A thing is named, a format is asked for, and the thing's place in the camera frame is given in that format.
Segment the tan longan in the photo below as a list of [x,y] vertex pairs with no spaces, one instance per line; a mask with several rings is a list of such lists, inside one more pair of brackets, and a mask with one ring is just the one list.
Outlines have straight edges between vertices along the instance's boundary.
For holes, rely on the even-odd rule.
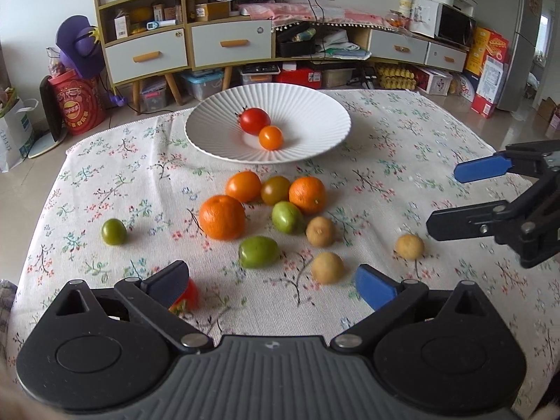
[[395,252],[406,260],[420,259],[424,254],[424,241],[416,234],[406,233],[397,239]]
[[308,222],[306,228],[308,243],[315,247],[328,247],[334,243],[335,227],[326,217],[317,216]]
[[344,262],[332,252],[318,254],[311,263],[311,274],[320,285],[332,285],[344,277]]

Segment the large orange mandarin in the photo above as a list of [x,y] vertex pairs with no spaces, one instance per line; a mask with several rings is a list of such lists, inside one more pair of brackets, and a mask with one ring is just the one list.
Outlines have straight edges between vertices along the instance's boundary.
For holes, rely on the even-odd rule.
[[210,197],[200,206],[199,212],[198,223],[211,239],[236,240],[245,232],[245,210],[239,201],[228,195]]

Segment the small orange mandarin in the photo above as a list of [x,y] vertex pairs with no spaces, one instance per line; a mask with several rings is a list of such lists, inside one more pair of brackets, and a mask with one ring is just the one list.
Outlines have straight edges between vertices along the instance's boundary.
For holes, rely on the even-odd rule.
[[327,190],[317,177],[300,177],[290,185],[288,201],[298,207],[303,214],[319,214],[327,203]]

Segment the olive brown tomato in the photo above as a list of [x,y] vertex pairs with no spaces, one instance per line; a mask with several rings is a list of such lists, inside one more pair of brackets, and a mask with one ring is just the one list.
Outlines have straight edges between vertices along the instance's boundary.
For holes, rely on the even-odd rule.
[[276,175],[262,184],[261,199],[268,206],[278,202],[288,201],[288,191],[292,182],[281,175]]

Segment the small orange cherry tomato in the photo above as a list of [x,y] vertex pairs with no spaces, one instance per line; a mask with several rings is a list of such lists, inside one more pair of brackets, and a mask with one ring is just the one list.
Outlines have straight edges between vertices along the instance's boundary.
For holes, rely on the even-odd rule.
[[258,134],[261,147],[267,151],[275,151],[282,147],[284,137],[282,131],[273,125],[265,126]]

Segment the red tomato with stem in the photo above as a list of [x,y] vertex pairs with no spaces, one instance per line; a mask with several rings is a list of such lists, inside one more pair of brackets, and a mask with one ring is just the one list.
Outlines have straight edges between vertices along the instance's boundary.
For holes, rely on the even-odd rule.
[[244,108],[237,115],[240,128],[249,135],[258,135],[262,128],[271,124],[271,118],[267,112],[261,108]]

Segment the orange red carton box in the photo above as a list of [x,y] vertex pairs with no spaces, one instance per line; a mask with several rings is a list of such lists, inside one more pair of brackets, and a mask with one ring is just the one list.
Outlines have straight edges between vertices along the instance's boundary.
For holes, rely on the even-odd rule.
[[488,57],[504,64],[507,60],[509,42],[499,33],[488,28],[477,27],[464,70],[476,76],[483,72]]

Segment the floral tablecloth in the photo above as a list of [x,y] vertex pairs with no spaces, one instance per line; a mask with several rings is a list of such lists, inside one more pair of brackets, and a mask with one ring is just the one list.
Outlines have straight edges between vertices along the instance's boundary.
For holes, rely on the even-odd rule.
[[354,273],[369,264],[433,288],[476,282],[527,359],[514,403],[534,412],[559,369],[559,262],[525,269],[491,237],[438,242],[429,215],[512,201],[518,175],[462,184],[457,164],[492,149],[410,92],[338,91],[352,123],[315,158],[246,166],[196,149],[186,112],[143,119],[78,142],[56,171],[15,297],[7,337],[14,365],[63,285],[110,287],[187,263],[196,294],[172,308],[214,338],[321,335],[365,317]]

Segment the white microwave oven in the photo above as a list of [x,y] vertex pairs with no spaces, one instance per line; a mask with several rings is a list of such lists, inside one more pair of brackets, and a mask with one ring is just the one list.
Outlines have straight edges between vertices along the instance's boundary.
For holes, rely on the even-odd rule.
[[461,10],[435,0],[412,0],[408,28],[415,34],[469,47],[476,21]]

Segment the red cardboard box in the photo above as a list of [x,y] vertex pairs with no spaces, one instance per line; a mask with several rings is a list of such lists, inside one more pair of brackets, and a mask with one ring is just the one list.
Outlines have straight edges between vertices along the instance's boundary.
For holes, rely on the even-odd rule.
[[322,87],[322,73],[308,67],[302,67],[295,70],[283,69],[276,77],[276,83],[294,84],[313,89]]

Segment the white paper shopping bag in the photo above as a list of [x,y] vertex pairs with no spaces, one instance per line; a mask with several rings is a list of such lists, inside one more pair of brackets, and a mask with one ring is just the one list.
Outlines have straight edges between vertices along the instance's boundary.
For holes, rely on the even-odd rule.
[[2,173],[7,173],[28,157],[35,142],[33,126],[28,114],[35,111],[37,106],[37,100],[23,100],[14,88],[8,90],[8,101],[1,107],[0,120]]

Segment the red snack bucket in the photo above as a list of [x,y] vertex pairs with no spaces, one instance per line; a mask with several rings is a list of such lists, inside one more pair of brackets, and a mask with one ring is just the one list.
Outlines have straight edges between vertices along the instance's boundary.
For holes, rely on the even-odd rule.
[[71,135],[87,133],[105,119],[96,79],[81,78],[74,69],[49,77],[56,103]]

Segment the clear plastic storage box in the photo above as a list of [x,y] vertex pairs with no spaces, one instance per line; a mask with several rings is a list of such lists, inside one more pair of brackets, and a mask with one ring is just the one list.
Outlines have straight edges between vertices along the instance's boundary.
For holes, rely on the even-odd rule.
[[224,72],[221,69],[180,73],[186,91],[200,102],[222,90],[223,78]]

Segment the low wooden tv cabinet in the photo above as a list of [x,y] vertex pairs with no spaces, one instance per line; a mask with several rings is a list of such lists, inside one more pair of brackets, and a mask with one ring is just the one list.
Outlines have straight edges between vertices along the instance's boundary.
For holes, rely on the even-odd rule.
[[[315,28],[315,35],[302,48],[289,44],[291,34]],[[275,60],[323,62],[385,61],[463,71],[467,49],[413,35],[403,30],[360,24],[293,22],[272,28],[272,51]]]

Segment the wooden drawer cabinet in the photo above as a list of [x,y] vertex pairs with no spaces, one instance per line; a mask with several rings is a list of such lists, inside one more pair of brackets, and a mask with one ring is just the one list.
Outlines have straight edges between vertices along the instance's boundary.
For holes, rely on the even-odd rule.
[[[274,32],[270,20],[234,16],[213,21],[190,22],[192,0],[94,0],[100,48],[112,89],[132,86],[131,108],[141,113],[140,91],[148,80],[163,77],[177,104],[180,90],[174,75],[223,67],[228,88],[235,65],[272,61]],[[166,9],[180,4],[172,25],[132,32],[135,9]]]

